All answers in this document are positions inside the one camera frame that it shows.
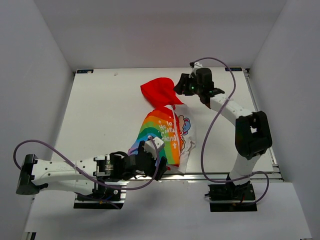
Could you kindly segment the white red cartoon jacket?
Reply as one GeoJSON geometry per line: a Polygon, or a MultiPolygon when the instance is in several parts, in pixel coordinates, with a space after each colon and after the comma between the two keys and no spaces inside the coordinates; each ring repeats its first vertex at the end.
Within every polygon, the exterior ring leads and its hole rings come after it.
{"type": "Polygon", "coordinates": [[[159,155],[167,158],[172,172],[184,174],[197,141],[196,123],[190,108],[176,96],[170,78],[155,78],[142,84],[140,90],[154,109],[146,115],[127,154],[137,154],[139,142],[146,141],[149,136],[158,137],[164,142],[159,155]]]}

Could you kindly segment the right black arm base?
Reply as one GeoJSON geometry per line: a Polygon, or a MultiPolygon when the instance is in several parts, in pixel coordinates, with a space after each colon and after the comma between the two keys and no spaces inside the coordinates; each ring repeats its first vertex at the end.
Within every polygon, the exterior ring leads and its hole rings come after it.
{"type": "Polygon", "coordinates": [[[213,213],[257,212],[256,195],[250,181],[235,186],[232,182],[209,184],[208,193],[210,211],[213,213]]]}

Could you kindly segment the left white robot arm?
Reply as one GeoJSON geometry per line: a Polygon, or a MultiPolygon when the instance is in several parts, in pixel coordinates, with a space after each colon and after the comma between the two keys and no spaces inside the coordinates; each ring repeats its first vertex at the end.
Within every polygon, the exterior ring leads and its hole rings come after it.
{"type": "Polygon", "coordinates": [[[16,194],[36,195],[41,191],[57,190],[92,196],[99,200],[108,191],[125,190],[120,181],[128,181],[139,174],[158,181],[167,171],[167,159],[160,156],[165,143],[158,137],[141,141],[137,153],[128,155],[117,151],[82,160],[71,161],[59,151],[62,161],[49,161],[25,156],[18,178],[16,194]]]}

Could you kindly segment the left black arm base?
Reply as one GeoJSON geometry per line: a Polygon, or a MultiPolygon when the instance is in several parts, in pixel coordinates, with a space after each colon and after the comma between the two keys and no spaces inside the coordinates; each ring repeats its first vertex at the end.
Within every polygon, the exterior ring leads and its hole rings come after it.
{"type": "Polygon", "coordinates": [[[90,180],[76,180],[74,209],[121,210],[126,190],[106,188],[90,180]]]}

